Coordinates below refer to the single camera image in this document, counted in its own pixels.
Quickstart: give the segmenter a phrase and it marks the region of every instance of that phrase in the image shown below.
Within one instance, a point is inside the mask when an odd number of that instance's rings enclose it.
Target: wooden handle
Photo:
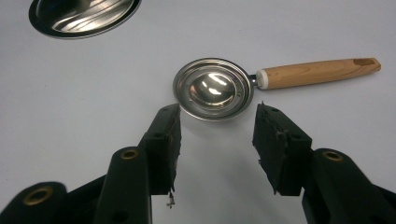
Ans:
[[[359,77],[380,69],[381,64],[375,58],[345,59],[264,68],[257,77],[259,87],[265,90]]]

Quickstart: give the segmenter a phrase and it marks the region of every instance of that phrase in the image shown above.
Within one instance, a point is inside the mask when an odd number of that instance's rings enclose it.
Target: stainless steel lid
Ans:
[[[29,20],[44,35],[82,38],[115,28],[139,5],[140,0],[34,0]]]
[[[240,114],[253,96],[248,74],[238,65],[218,58],[200,59],[182,67],[173,89],[187,113],[212,121]]]

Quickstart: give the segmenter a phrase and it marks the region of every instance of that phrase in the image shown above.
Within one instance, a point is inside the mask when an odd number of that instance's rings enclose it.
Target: white table surface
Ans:
[[[106,173],[137,146],[157,111],[176,102],[186,63],[220,57],[250,74],[264,67],[376,57],[370,76],[255,90],[226,122],[181,113],[176,206],[154,196],[153,223],[306,223],[301,197],[274,196],[251,144],[256,106],[277,107],[313,138],[396,191],[396,1],[142,0],[120,27],[91,38],[44,36],[31,2],[0,7],[0,210],[43,181],[68,190]]]

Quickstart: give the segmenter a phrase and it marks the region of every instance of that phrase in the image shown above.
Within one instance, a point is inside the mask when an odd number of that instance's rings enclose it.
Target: metal lid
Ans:
[[[34,0],[29,20],[44,35],[83,38],[115,28],[139,5],[140,0]]]
[[[200,59],[182,67],[173,89],[187,113],[212,121],[240,114],[253,96],[248,74],[238,65],[217,58]]]

